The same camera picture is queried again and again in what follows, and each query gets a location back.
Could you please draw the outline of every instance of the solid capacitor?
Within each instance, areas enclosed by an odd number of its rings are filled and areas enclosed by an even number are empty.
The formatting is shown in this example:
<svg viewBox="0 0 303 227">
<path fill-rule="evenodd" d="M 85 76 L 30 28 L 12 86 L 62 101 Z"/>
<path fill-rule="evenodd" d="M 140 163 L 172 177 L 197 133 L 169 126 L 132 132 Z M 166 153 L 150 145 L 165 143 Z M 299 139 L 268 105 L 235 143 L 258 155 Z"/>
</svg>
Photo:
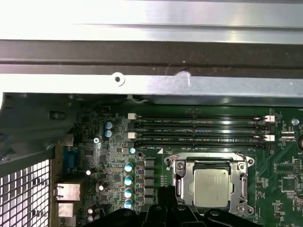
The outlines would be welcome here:
<svg viewBox="0 0 303 227">
<path fill-rule="evenodd" d="M 130 148 L 130 149 L 129 149 L 129 153 L 131 153 L 131 154 L 136 153 L 136 149 L 135 149 L 135 148 Z"/>
<path fill-rule="evenodd" d="M 113 135 L 113 132 L 111 130 L 106 130 L 104 135 L 109 138 Z"/>
<path fill-rule="evenodd" d="M 125 167 L 124 167 L 124 170 L 125 170 L 126 172 L 131 172 L 132 169 L 133 169 L 133 164 L 130 163 L 130 162 L 127 163 L 127 164 L 125 165 Z"/>
<path fill-rule="evenodd" d="M 124 208 L 131 209 L 132 206 L 133 206 L 133 201 L 131 199 L 125 200 L 125 202 L 124 202 Z"/>
<path fill-rule="evenodd" d="M 133 178 L 131 176 L 126 176 L 126 178 L 124 179 L 124 184 L 126 186 L 130 186 L 133 183 Z"/>
<path fill-rule="evenodd" d="M 106 123 L 105 123 L 105 128 L 106 128 L 106 129 L 111 129 L 112 127 L 113 127 L 112 122 L 106 122 Z"/>
<path fill-rule="evenodd" d="M 131 198 L 132 192 L 133 192 L 133 190 L 131 188 L 126 188 L 126 190 L 124 192 L 125 198 L 128 198 L 128 199 Z"/>
</svg>

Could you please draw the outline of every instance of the black ram slot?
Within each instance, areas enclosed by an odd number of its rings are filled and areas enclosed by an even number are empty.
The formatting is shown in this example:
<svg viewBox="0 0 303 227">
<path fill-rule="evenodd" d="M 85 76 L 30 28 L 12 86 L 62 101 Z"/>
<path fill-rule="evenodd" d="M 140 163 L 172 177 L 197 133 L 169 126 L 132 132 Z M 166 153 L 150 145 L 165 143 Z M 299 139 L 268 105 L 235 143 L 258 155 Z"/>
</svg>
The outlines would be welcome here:
<svg viewBox="0 0 303 227">
<path fill-rule="evenodd" d="M 205 119 L 205 120 L 198 120 L 198 119 L 157 119 L 157 120 L 134 120 L 134 123 L 139 124 L 142 127 L 145 126 L 160 126 L 160 125 L 244 125 L 244 126 L 254 126 L 254 125 L 265 125 L 266 122 L 263 121 L 246 121 L 246 120 L 214 120 L 214 119 Z"/>
<path fill-rule="evenodd" d="M 170 147 L 170 148 L 180 148 L 180 147 L 217 147 L 217 148 L 265 148 L 264 143 L 196 143 L 196 142 L 159 142 L 159 141 L 147 141 L 147 142 L 137 142 L 137 147 Z"/>
<path fill-rule="evenodd" d="M 243 137 L 193 137 L 193 136 L 171 136 L 171 137 L 139 137 L 135 139 L 136 141 L 177 141 L 177 142 L 181 142 L 181 141 L 191 141 L 191 142 L 232 142 L 232 143 L 259 143 L 259 142 L 263 142 L 263 138 L 259 137 L 259 138 L 254 138 L 254 137 L 250 137 L 250 138 L 243 138 Z"/>
<path fill-rule="evenodd" d="M 240 130 L 240 129 L 133 129 L 132 132 L 138 133 L 138 135 L 196 135 L 196 136 L 202 136 L 202 135 L 209 135 L 209 134 L 223 134 L 223 135 L 229 135 L 229 134 L 238 134 L 243 136 L 252 136 L 252 135 L 266 135 L 266 131 L 255 131 L 255 130 Z"/>
<path fill-rule="evenodd" d="M 267 126 L 264 125 L 195 125 L 195 124 L 139 124 L 135 123 L 133 126 L 136 130 L 148 130 L 148 129 L 230 129 L 235 130 L 251 130 L 251 131 L 270 131 Z"/>
<path fill-rule="evenodd" d="M 219 120 L 252 120 L 263 121 L 263 116 L 234 116 L 234 115 L 137 115 L 137 118 L 144 120 L 158 120 L 158 119 L 219 119 Z"/>
</svg>

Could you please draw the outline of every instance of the chip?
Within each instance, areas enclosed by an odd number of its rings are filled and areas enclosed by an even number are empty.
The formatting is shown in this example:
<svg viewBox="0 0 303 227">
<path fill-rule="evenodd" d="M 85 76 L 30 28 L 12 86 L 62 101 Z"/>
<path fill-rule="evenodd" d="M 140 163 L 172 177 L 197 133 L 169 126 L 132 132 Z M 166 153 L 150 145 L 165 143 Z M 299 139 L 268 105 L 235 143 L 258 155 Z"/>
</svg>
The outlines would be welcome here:
<svg viewBox="0 0 303 227">
<path fill-rule="evenodd" d="M 154 167 L 155 160 L 154 159 L 146 159 L 144 162 L 145 167 Z"/>
<path fill-rule="evenodd" d="M 283 177 L 282 178 L 282 191 L 283 192 L 294 192 L 296 189 L 296 180 L 294 177 Z"/>
<path fill-rule="evenodd" d="M 120 174 L 114 174 L 114 181 L 120 181 L 120 180 L 121 180 Z"/>
<path fill-rule="evenodd" d="M 144 197 L 145 204 L 153 204 L 153 197 Z"/>
<path fill-rule="evenodd" d="M 115 136 L 115 141 L 116 142 L 121 142 L 121 140 L 122 140 L 121 136 Z"/>
<path fill-rule="evenodd" d="M 154 186 L 154 179 L 144 179 L 145 186 Z"/>
<path fill-rule="evenodd" d="M 153 188 L 145 188 L 144 189 L 144 194 L 145 195 L 153 195 L 154 194 Z"/>
<path fill-rule="evenodd" d="M 145 169 L 144 176 L 154 177 L 154 170 L 153 169 Z"/>
<path fill-rule="evenodd" d="M 100 155 L 99 156 L 99 162 L 106 162 L 106 156 L 105 155 Z"/>
</svg>

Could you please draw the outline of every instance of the integrated circuit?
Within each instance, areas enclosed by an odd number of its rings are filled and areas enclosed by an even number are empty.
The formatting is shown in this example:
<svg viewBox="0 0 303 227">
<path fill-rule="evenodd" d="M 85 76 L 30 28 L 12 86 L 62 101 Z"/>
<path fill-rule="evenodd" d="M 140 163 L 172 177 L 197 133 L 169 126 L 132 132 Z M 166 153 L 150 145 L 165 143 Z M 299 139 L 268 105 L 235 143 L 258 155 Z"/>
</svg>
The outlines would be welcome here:
<svg viewBox="0 0 303 227">
<path fill-rule="evenodd" d="M 296 179 L 294 177 L 283 177 L 281 190 L 283 192 L 294 192 L 296 190 Z"/>
</svg>

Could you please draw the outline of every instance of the metal panel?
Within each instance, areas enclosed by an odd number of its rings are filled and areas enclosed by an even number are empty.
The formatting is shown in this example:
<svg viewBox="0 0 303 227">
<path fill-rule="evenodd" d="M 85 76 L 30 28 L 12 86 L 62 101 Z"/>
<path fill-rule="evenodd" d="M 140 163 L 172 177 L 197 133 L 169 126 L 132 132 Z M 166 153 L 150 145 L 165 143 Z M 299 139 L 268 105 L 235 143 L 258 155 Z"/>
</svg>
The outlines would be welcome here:
<svg viewBox="0 0 303 227">
<path fill-rule="evenodd" d="M 298 0 L 30 0 L 18 1 L 18 9 L 13 0 L 0 7 L 6 22 L 0 25 L 0 39 L 303 43 Z"/>
<path fill-rule="evenodd" d="M 0 74 L 0 84 L 4 92 L 133 94 L 158 96 L 156 103 L 163 100 L 163 104 L 302 106 L 303 100 L 302 79 L 193 77 L 188 72 L 175 76 Z"/>
<path fill-rule="evenodd" d="M 47 227 L 49 160 L 0 178 L 2 227 Z"/>
</svg>

